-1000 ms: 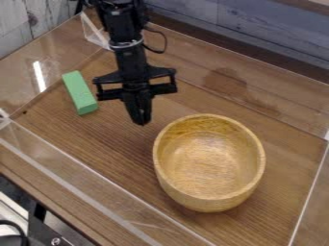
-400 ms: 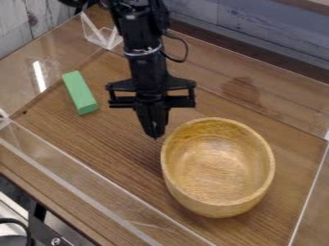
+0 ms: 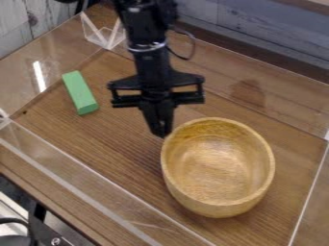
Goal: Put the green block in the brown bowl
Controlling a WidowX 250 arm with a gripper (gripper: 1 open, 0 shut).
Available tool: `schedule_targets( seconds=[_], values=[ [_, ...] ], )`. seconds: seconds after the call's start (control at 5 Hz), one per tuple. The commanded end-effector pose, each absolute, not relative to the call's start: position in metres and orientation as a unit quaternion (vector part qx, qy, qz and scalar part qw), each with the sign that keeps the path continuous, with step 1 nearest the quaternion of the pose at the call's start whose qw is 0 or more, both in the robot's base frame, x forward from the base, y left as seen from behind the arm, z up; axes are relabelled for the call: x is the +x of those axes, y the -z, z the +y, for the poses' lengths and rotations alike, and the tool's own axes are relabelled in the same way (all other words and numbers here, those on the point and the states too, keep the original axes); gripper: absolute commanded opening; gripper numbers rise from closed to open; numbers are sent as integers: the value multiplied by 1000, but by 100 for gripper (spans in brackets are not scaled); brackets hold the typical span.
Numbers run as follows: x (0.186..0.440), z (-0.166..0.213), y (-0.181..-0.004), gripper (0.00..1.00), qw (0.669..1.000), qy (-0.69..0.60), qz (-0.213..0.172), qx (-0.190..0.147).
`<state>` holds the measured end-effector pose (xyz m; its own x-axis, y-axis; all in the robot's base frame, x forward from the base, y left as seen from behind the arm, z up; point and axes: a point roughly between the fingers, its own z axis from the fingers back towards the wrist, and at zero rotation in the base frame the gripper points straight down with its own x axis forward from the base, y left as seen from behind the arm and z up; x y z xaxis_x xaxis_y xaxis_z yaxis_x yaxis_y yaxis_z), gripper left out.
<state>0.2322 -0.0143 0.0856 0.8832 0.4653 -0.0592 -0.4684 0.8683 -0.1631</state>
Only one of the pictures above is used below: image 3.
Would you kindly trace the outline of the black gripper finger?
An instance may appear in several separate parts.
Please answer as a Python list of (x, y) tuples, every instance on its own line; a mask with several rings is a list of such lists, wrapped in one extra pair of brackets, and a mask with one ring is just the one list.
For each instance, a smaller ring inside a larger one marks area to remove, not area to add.
[(157, 106), (152, 102), (143, 101), (141, 103), (141, 110), (152, 133), (160, 137), (165, 137), (165, 126), (158, 114)]
[(174, 123), (174, 111), (176, 103), (172, 99), (165, 100), (162, 104), (162, 126), (164, 126), (164, 135), (169, 135), (173, 131)]

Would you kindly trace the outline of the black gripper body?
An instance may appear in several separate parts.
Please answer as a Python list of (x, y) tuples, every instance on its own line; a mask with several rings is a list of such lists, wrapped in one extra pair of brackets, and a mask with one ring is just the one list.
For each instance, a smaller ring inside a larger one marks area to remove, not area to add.
[(137, 74), (107, 84), (115, 108), (138, 107), (142, 101), (174, 106), (205, 102), (205, 77), (180, 72), (172, 66), (168, 47), (133, 51)]

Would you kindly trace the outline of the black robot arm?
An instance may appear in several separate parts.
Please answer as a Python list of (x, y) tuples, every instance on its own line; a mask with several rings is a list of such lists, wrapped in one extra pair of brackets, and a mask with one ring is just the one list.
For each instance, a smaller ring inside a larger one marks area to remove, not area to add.
[(170, 134), (174, 110), (180, 105), (205, 102), (205, 77), (176, 70), (168, 46), (169, 30), (176, 28), (176, 0), (113, 0), (117, 16), (127, 34), (127, 50), (137, 74), (107, 83), (115, 108), (137, 107), (152, 133)]

